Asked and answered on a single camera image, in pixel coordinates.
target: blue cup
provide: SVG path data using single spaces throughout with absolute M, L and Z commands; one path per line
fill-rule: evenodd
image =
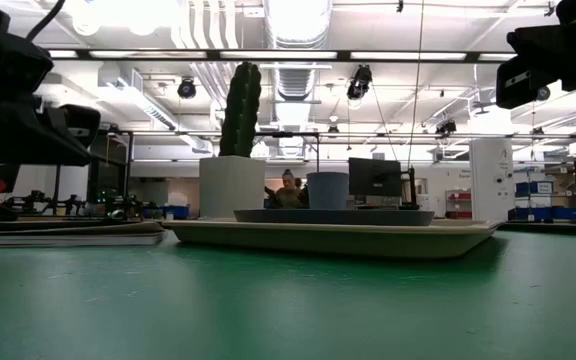
M 345 210 L 349 176 L 339 172 L 318 172 L 307 175 L 310 208 Z

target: camera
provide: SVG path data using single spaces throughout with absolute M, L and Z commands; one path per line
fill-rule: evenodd
M 100 113 L 44 106 L 33 93 L 53 68 L 52 59 L 30 40 L 9 34 L 9 24 L 0 11 L 0 164 L 88 164 L 86 147 L 97 134 Z
M 181 85 L 177 89 L 177 94 L 182 99 L 192 99 L 197 95 L 197 88 L 195 87 L 195 79 L 192 77 L 184 77 L 181 79 Z

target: dark gray tray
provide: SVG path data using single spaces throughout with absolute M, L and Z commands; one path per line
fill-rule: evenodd
M 330 224 L 378 226 L 428 226 L 435 213 L 419 210 L 237 210 L 238 222 L 274 224 Z

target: black camera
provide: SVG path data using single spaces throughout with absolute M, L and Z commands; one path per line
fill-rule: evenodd
M 33 92 L 53 68 L 52 59 L 30 40 L 7 33 L 9 24 L 0 11 L 0 164 L 88 164 L 86 147 L 101 115 L 76 105 L 41 106 Z
M 557 17 L 560 25 L 508 33 L 517 56 L 497 70 L 497 106 L 513 109 L 547 99 L 546 86 L 559 79 L 563 90 L 576 90 L 576 0 L 562 0 Z
M 346 96 L 348 96 L 349 100 L 359 100 L 368 92 L 370 89 L 370 83 L 372 82 L 372 71 L 370 71 L 370 66 L 368 65 L 359 65 L 359 68 L 355 72 L 355 75 L 352 78 L 352 82 L 348 87 L 348 92 Z
M 177 89 L 177 94 L 182 99 L 192 99 L 197 95 L 197 88 L 195 87 L 195 79 L 192 77 L 184 77 L 181 79 L 181 85 Z

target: beige tray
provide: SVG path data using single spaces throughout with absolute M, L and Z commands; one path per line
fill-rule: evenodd
M 170 221 L 182 243 L 408 259 L 461 256 L 501 222 L 434 220 L 430 226 L 354 226 Z

